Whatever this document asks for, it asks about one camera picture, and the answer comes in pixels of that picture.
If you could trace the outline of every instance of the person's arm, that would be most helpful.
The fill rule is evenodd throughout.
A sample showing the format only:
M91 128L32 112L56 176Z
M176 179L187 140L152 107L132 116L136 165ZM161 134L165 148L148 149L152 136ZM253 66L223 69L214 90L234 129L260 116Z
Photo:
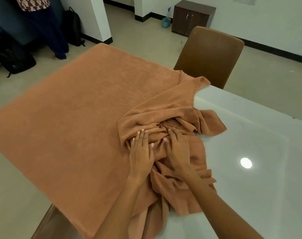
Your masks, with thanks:
M128 238L128 227L137 194L154 163L153 146L147 131L133 138L130 152L130 173L123 191L107 214L93 239Z
M263 239L197 174L190 164L189 144L177 130L169 130L171 143L164 138L168 157L189 186L219 239Z

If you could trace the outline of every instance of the cabinet door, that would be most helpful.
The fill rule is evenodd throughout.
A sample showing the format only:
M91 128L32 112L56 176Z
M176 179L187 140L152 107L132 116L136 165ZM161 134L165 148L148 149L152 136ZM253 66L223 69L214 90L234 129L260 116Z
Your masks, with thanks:
M208 20L208 14L190 11L185 35L189 36L196 26L206 27Z
M172 32L186 35L191 11L175 7L173 13Z

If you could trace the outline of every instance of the brown tablecloth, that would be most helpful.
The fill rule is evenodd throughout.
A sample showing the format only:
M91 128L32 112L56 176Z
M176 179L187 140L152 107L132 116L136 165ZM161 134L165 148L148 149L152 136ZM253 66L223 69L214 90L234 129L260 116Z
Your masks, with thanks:
M129 140L150 129L157 163L132 223L145 224L143 237L152 238L165 223L168 202L181 215L200 211L165 159L161 138L168 127L189 137L191 162L214 188L203 143L194 136L225 130L213 111L193 108L196 89L208 84L98 44L0 110L0 152L92 238L128 176Z

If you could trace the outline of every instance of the blue pants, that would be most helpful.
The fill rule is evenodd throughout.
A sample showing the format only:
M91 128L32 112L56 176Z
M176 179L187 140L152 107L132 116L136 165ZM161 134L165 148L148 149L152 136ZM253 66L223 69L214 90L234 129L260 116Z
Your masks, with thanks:
M61 60L66 59L65 53L69 52L69 45L61 32L59 21L52 7L27 12L27 15L40 37L44 39L56 57Z

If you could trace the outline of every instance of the cabinet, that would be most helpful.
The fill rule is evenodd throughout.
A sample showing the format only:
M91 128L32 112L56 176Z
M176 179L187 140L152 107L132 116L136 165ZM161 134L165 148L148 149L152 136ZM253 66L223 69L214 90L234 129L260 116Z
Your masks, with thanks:
M196 26L210 27L216 7L182 0L174 6L172 32L189 36Z

